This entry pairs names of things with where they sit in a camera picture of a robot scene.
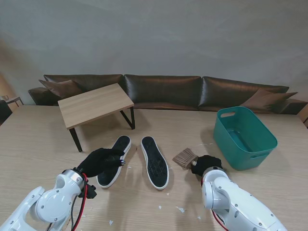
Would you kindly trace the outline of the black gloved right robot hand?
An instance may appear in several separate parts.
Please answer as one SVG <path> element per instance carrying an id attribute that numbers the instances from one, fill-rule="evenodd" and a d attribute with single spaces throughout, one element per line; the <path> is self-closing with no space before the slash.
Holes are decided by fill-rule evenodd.
<path id="1" fill-rule="evenodd" d="M 222 169 L 222 162 L 219 158 L 210 155 L 198 157 L 196 165 L 191 166 L 191 172 L 202 177 L 209 169 Z"/>

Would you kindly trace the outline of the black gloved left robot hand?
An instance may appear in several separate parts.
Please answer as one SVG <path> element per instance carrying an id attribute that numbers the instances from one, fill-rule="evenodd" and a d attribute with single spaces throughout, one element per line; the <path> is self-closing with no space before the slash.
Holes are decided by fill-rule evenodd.
<path id="1" fill-rule="evenodd" d="M 84 161 L 81 162 L 76 170 L 81 174 L 85 174 L 87 178 L 96 177 L 106 169 L 121 167 L 126 162 L 120 157 L 124 156 L 124 152 L 118 149 L 99 148 L 92 151 Z"/>

